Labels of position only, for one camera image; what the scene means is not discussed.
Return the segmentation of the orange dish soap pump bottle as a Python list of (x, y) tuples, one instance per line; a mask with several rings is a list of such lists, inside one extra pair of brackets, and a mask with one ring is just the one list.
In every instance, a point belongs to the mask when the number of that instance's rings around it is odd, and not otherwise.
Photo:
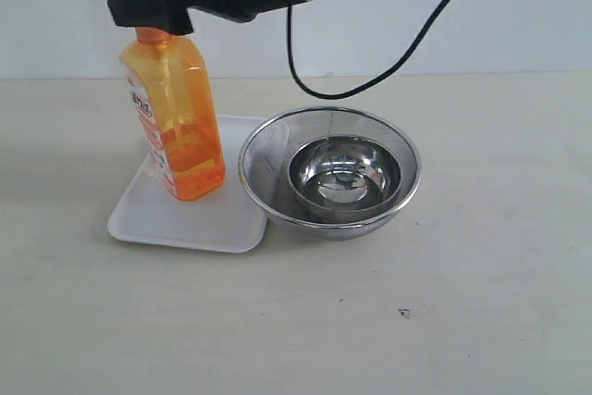
[(175, 198), (194, 201), (226, 176), (204, 58), (185, 37), (137, 27), (121, 53), (131, 102), (158, 176)]

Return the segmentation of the small stainless steel bowl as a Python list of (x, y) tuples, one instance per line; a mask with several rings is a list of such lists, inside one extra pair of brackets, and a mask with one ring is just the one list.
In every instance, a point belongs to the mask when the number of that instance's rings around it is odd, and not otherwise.
[(403, 174), (383, 144), (337, 134), (306, 143), (291, 158), (288, 179), (309, 211), (333, 210), (348, 216), (378, 211), (400, 192)]

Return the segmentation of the steel mesh colander basket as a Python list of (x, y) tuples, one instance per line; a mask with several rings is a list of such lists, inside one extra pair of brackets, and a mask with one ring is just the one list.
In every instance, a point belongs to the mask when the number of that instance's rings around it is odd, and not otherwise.
[[(378, 211), (350, 216), (309, 211), (299, 203), (288, 179), (289, 161), (306, 143), (337, 134), (372, 139), (395, 155), (403, 179), (393, 201)], [(388, 120), (348, 107), (310, 106), (271, 117), (253, 130), (240, 149), (238, 172), (247, 195), (277, 225), (314, 239), (345, 241), (383, 227), (412, 200), (422, 162), (412, 139)]]

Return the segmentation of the white rectangular tray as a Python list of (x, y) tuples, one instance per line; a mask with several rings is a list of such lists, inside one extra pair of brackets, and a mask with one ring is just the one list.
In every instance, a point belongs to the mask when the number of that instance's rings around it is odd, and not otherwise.
[(245, 253), (265, 235), (267, 216), (247, 195), (238, 158), (260, 117), (218, 117), (227, 165), (222, 187), (197, 201), (182, 202), (165, 190), (151, 156), (146, 156), (107, 221), (118, 241), (218, 253)]

